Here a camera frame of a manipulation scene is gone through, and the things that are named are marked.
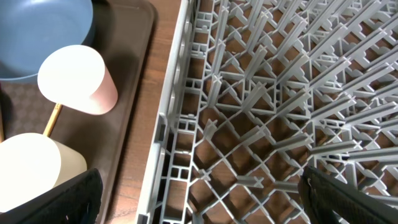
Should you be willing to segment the light green cup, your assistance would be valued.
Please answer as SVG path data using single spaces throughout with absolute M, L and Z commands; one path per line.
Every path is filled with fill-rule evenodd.
M 1 212 L 8 212 L 87 170 L 76 150 L 43 134 L 1 143 Z

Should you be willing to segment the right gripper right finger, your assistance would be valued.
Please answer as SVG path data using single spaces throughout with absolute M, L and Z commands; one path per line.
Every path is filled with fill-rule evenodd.
M 298 192 L 311 223 L 397 223 L 397 209 L 307 166 Z

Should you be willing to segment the pink cup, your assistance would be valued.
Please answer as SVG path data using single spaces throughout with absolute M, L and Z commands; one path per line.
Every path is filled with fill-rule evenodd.
M 104 59 L 85 45 L 69 45 L 50 54 L 39 68 L 37 84 L 48 100 L 88 114 L 105 114 L 118 101 Z

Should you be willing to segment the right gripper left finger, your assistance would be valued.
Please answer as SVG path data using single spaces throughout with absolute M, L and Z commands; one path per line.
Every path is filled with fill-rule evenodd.
M 100 172 L 93 168 L 2 213 L 1 223 L 95 223 L 100 212 L 102 193 Z

